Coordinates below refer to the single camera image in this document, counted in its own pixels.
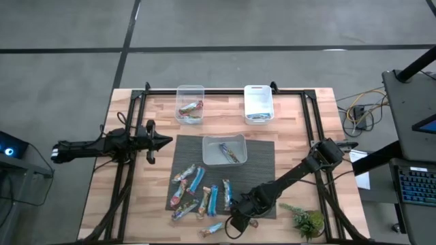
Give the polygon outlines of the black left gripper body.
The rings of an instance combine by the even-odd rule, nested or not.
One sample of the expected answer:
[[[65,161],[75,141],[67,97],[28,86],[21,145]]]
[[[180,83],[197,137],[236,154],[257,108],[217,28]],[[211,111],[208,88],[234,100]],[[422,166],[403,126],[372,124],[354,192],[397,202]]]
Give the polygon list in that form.
[[[137,151],[147,150],[146,160],[149,164],[155,164],[154,157],[154,139],[155,136],[155,121],[148,120],[146,125],[140,125],[136,129],[134,149]]]

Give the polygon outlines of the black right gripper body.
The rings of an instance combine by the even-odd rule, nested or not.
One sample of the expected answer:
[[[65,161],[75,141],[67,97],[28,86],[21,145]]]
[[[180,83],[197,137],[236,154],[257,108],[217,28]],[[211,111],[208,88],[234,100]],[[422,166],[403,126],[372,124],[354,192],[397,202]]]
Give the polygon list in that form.
[[[237,231],[243,233],[248,227],[249,220],[264,213],[264,205],[253,195],[242,195],[240,201],[231,207],[230,224]]]

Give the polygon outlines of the dark blue granola bar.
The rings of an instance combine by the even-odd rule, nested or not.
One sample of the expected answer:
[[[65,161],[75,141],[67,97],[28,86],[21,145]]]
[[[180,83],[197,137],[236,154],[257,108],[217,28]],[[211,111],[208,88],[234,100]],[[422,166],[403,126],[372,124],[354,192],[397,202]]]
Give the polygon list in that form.
[[[236,155],[227,147],[225,143],[219,144],[219,149],[230,163],[240,163]]]

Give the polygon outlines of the blue yellow granola bar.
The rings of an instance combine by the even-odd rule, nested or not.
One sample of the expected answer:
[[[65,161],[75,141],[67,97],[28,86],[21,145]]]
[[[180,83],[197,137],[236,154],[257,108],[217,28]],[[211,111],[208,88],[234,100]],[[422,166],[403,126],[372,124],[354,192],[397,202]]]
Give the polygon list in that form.
[[[199,204],[198,199],[192,199],[181,206],[179,206],[175,211],[173,212],[171,219],[173,221],[177,221],[181,219],[184,215],[192,211],[197,205]]]

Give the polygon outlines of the granola bar with oat picture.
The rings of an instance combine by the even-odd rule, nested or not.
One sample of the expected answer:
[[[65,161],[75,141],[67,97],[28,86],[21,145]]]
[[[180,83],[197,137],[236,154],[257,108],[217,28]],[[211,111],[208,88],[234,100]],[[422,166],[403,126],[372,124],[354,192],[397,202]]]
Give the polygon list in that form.
[[[224,228],[224,222],[219,222],[214,225],[211,225],[209,227],[203,228],[199,230],[198,236],[200,238],[205,238],[209,235],[212,235],[214,233],[217,233],[218,231],[222,230]]]

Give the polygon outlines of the white paper sheet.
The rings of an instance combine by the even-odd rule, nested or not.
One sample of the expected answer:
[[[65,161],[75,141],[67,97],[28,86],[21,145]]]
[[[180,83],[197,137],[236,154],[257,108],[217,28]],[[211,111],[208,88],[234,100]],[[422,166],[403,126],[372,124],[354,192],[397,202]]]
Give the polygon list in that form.
[[[359,151],[359,150],[351,150],[349,152],[349,158],[352,163],[354,163],[357,160],[360,160],[368,155],[367,152]],[[371,184],[370,184],[370,178],[369,173],[365,172],[363,174],[355,176],[356,184],[359,189],[365,189],[370,190]]]

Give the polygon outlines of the grey side stand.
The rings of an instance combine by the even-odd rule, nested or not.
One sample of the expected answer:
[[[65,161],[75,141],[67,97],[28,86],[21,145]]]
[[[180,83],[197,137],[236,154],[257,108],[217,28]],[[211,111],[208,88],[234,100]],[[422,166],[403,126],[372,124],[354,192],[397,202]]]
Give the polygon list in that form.
[[[1,197],[1,199],[10,202],[10,209],[7,211],[4,219],[0,222],[0,245],[8,245],[12,239],[14,229],[16,228],[21,205],[35,205],[34,203],[20,200],[21,197],[24,197],[31,190],[33,175],[40,174],[45,178],[53,178],[54,172],[53,169],[49,170],[46,167],[27,163],[22,159],[15,159],[4,154],[0,154],[0,167],[4,167],[6,170],[10,171],[15,169],[18,170],[19,173],[22,172],[20,188],[16,190],[13,187],[13,180],[9,178],[10,197]]]

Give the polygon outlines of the black computer with blue light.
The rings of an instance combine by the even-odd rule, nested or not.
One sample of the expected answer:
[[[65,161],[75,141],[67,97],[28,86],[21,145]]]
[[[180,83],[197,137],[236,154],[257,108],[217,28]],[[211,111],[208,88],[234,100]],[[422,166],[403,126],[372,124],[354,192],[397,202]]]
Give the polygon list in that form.
[[[7,157],[22,159],[29,146],[28,142],[0,131],[0,153]]]

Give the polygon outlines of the black diagonal strut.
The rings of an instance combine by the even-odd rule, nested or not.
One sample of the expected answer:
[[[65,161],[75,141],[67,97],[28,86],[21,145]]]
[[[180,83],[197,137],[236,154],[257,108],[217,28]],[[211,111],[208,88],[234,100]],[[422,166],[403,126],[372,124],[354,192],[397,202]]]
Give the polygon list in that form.
[[[391,159],[401,159],[402,157],[401,145],[399,141],[395,141],[352,163],[354,175],[357,176],[369,172],[372,169],[388,163]]]

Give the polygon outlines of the black power adapter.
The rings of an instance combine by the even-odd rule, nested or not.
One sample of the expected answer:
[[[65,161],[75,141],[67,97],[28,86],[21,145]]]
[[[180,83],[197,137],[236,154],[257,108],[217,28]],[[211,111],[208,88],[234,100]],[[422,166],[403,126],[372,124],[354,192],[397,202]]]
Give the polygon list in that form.
[[[355,129],[365,131],[367,129],[367,120],[363,118],[366,110],[363,105],[357,105],[352,109],[352,116],[355,120]]]

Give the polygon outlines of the backlit keyboard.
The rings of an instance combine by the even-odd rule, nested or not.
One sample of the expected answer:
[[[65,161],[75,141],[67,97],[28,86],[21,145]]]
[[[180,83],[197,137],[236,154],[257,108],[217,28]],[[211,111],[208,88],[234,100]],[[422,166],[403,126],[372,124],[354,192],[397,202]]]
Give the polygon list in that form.
[[[436,207],[436,169],[398,167],[396,179],[402,202]]]

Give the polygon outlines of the grey keyboard desk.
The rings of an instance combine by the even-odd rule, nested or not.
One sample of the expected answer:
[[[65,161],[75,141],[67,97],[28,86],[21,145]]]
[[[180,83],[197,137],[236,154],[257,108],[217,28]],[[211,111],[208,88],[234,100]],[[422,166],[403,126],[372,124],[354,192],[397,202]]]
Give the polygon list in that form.
[[[406,233],[411,245],[436,245],[436,207],[404,203],[399,196],[396,179],[398,167],[424,167],[436,169],[436,165],[419,161],[391,159],[389,167],[392,175],[394,191],[398,199],[396,208],[399,212],[401,232]]]

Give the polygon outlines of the grey operator desk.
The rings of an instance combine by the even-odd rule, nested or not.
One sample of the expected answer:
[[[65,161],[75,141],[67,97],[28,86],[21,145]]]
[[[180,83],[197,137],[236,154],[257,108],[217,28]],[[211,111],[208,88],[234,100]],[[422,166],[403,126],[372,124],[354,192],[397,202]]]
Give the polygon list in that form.
[[[403,156],[436,162],[436,135],[412,130],[412,125],[436,114],[436,80],[419,73],[399,82],[394,71],[382,74]]]

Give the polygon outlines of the dark tablet screen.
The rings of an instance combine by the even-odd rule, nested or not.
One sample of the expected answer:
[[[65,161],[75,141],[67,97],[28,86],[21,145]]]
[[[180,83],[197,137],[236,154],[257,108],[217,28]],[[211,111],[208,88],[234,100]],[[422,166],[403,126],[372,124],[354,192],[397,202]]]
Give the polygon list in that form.
[[[412,125],[412,130],[436,135],[436,114]]]

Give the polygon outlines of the black aluminium table frame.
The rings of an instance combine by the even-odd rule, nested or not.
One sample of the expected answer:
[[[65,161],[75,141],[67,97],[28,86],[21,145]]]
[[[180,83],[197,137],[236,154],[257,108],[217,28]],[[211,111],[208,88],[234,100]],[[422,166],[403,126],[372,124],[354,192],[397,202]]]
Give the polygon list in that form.
[[[177,135],[235,135],[242,133],[248,140],[266,140],[275,143],[275,177],[296,167],[309,151],[310,139],[331,137],[345,139],[341,119],[332,88],[279,88],[273,95],[275,117],[268,125],[247,125],[243,119],[243,88],[206,88],[204,120],[202,125],[180,125],[174,112],[176,95],[170,89],[151,88],[146,96],[144,120],[154,119],[157,132],[174,138],[173,142],[155,153],[156,164],[146,161],[145,151],[138,153],[133,175],[133,187],[128,204],[123,238],[115,244],[299,244],[303,238],[292,228],[290,213],[278,208],[277,218],[261,218],[258,228],[248,228],[237,240],[218,231],[206,238],[199,238],[198,231],[222,221],[226,216],[197,220],[188,214],[172,223],[172,212],[165,210],[164,201],[170,183],[170,172],[176,148]],[[93,174],[77,240],[91,234],[104,217],[110,205],[110,195],[116,177],[116,167],[107,164]],[[336,200],[350,223],[366,238],[369,229],[364,216],[355,177],[345,174],[331,184],[336,188]],[[330,225],[332,239],[351,240],[345,225],[333,214],[326,201],[320,201],[317,187],[298,182],[286,189],[278,203],[288,203],[301,208],[326,208],[325,221]]]

